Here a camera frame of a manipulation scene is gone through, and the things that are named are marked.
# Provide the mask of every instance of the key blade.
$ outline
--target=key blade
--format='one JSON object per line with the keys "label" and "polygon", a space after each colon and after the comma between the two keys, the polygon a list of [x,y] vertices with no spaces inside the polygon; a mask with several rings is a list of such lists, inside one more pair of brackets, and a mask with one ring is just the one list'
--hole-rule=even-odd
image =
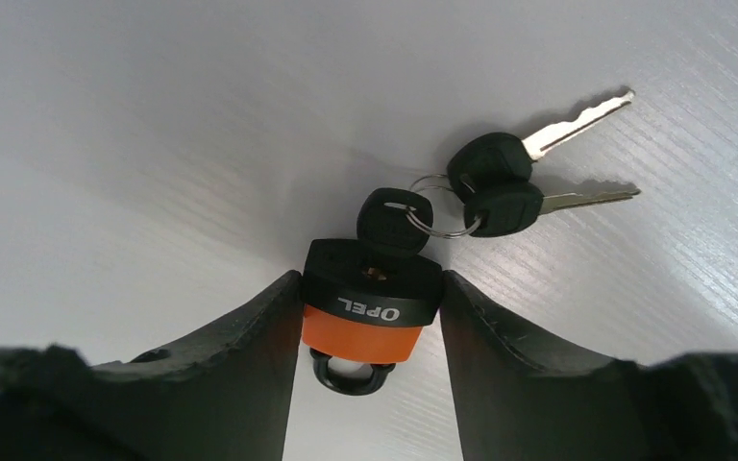
{"label": "key blade", "polygon": [[641,193],[641,189],[622,190],[618,192],[600,192],[597,194],[560,194],[549,195],[542,202],[539,214],[548,214],[560,209],[578,208],[580,206],[591,206],[622,202]]}
{"label": "key blade", "polygon": [[558,122],[531,134],[522,140],[525,149],[533,161],[544,157],[553,147],[556,147],[577,135],[584,133],[594,127],[607,115],[616,110],[628,106],[635,97],[635,92],[630,90],[623,96],[608,99],[593,108],[585,109],[572,122]]}

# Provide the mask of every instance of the key ring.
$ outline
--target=key ring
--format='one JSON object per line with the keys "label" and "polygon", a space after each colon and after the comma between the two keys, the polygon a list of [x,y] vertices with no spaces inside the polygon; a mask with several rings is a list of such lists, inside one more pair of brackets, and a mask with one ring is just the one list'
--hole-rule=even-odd
{"label": "key ring", "polygon": [[[448,179],[448,175],[435,174],[435,175],[424,176],[423,178],[420,178],[419,180],[413,182],[408,187],[408,190],[416,194],[419,194],[420,192],[424,190],[430,190],[430,189],[442,189],[442,190],[447,190],[449,192],[454,193],[453,189],[445,185],[423,185],[423,186],[417,187],[417,184],[419,184],[420,182],[423,182],[425,180],[431,180],[431,179],[445,180],[445,179]],[[474,188],[471,187],[470,184],[466,182],[463,182],[463,184],[465,184],[465,186],[468,187],[472,193],[476,192]],[[412,226],[419,229],[420,231],[423,231],[432,237],[445,238],[448,240],[452,240],[452,239],[459,238],[459,237],[464,237],[465,235],[468,235],[469,233],[473,233],[474,231],[479,229],[482,224],[482,217],[477,216],[477,219],[474,221],[474,224],[465,228],[464,230],[457,230],[453,232],[445,232],[442,230],[436,230],[435,228],[432,228],[431,226],[427,226],[426,223],[421,221],[420,218],[418,218],[414,214],[414,209],[411,208],[411,206],[406,207],[406,219],[408,219],[408,222],[411,223]]]}

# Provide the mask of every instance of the padlock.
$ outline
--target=padlock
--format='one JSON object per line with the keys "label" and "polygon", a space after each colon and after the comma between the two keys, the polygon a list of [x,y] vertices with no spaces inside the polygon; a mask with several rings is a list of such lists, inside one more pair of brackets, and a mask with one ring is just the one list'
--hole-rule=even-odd
{"label": "padlock", "polygon": [[[312,349],[319,381],[343,394],[378,390],[390,365],[409,358],[442,300],[436,262],[419,255],[383,267],[373,261],[357,240],[321,239],[310,244],[304,267],[302,340]],[[371,364],[373,375],[364,385],[327,376],[330,356]]]}

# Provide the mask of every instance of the bunch of keys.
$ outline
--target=bunch of keys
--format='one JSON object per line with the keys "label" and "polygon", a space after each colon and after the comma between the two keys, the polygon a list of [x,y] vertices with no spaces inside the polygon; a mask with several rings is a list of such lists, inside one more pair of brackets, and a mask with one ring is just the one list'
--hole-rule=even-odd
{"label": "bunch of keys", "polygon": [[[447,175],[430,175],[409,190],[381,188],[363,204],[357,239],[315,240],[304,267],[302,340],[310,347],[318,380],[341,394],[378,391],[395,364],[406,361],[424,326],[442,300],[442,268],[418,255],[430,236],[496,237],[531,226],[538,216],[559,209],[631,199],[631,188],[594,195],[545,196],[529,182],[532,164],[553,147],[591,128],[628,105],[627,94],[584,110],[573,122],[546,127],[524,140],[489,133],[463,147]],[[419,184],[448,179],[451,187]],[[431,202],[419,194],[429,188],[452,190],[464,204],[466,228],[435,230]],[[332,357],[370,364],[368,378],[334,374]]]}
{"label": "bunch of keys", "polygon": [[[560,209],[591,206],[629,200],[640,194],[632,187],[595,194],[567,193],[545,196],[529,182],[532,165],[552,148],[592,128],[605,117],[628,106],[632,91],[585,109],[576,120],[560,122],[519,139],[509,133],[489,133],[474,139],[452,158],[446,175],[429,175],[411,185],[421,192],[426,187],[453,191],[464,204],[465,229],[453,232],[435,230],[414,213],[408,215],[412,226],[441,238],[499,237],[523,231],[539,216]],[[451,187],[418,187],[432,178],[446,178]]]}

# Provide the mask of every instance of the brushed metal surface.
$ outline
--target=brushed metal surface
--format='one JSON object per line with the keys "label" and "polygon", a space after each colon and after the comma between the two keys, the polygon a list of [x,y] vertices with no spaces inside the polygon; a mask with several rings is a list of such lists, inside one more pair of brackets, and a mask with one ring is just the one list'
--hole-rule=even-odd
{"label": "brushed metal surface", "polygon": [[[643,195],[428,251],[598,352],[738,350],[738,2],[0,0],[0,344],[131,359],[353,235],[374,188],[624,86],[533,177]],[[365,399],[308,361],[285,459],[459,459],[437,326]]]}

